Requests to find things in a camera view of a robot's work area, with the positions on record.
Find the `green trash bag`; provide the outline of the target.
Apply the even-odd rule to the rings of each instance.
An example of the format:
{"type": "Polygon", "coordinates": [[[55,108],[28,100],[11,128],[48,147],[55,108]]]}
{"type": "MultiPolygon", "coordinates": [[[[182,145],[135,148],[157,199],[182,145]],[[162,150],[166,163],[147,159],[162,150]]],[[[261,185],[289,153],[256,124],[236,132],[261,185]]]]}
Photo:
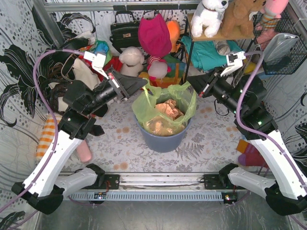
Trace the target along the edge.
{"type": "Polygon", "coordinates": [[[145,85],[132,110],[141,127],[156,136],[182,132],[196,113],[196,92],[190,83],[167,88],[145,85]]]}

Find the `blue-grey trash bin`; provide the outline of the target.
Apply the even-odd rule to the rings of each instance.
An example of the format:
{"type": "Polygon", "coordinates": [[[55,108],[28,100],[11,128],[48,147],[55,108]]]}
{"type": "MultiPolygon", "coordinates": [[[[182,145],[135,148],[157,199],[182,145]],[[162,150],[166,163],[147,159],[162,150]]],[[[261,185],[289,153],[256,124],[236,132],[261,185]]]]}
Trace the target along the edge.
{"type": "Polygon", "coordinates": [[[186,128],[183,129],[180,133],[167,137],[156,136],[145,131],[144,128],[141,127],[141,125],[139,124],[135,115],[134,115],[134,120],[136,121],[136,124],[142,133],[142,137],[147,147],[159,153],[166,153],[174,151],[180,145],[180,143],[184,138],[184,135],[187,133],[187,130],[190,127],[192,119],[188,121],[186,128]]]}

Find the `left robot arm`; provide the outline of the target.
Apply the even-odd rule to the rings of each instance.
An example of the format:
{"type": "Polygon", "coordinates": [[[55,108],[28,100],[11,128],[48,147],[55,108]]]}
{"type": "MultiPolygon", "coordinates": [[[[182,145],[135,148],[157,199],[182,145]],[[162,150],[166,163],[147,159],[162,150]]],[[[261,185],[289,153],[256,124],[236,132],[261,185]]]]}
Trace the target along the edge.
{"type": "Polygon", "coordinates": [[[96,128],[92,116],[115,97],[128,99],[147,84],[146,79],[123,75],[113,68],[106,72],[104,80],[90,89],[80,80],[71,82],[63,101],[68,105],[45,155],[24,182],[16,182],[12,191],[28,204],[44,214],[53,213],[63,199],[83,188],[109,188],[105,171],[91,163],[67,177],[59,174],[66,161],[86,136],[96,128]]]}

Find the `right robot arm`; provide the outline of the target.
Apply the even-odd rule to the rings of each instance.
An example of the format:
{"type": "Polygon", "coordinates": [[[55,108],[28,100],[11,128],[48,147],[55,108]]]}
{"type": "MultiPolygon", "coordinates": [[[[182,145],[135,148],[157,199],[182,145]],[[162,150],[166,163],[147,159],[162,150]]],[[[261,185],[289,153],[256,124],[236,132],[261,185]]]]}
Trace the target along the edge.
{"type": "Polygon", "coordinates": [[[189,76],[187,81],[201,98],[213,96],[235,115],[235,125],[264,158],[274,179],[247,172],[230,163],[216,178],[203,177],[207,189],[247,189],[264,198],[281,216],[302,212],[307,208],[307,178],[286,148],[278,126],[265,109],[262,100],[267,91],[258,76],[245,75],[237,86],[231,86],[220,69],[207,74],[189,76]]]}

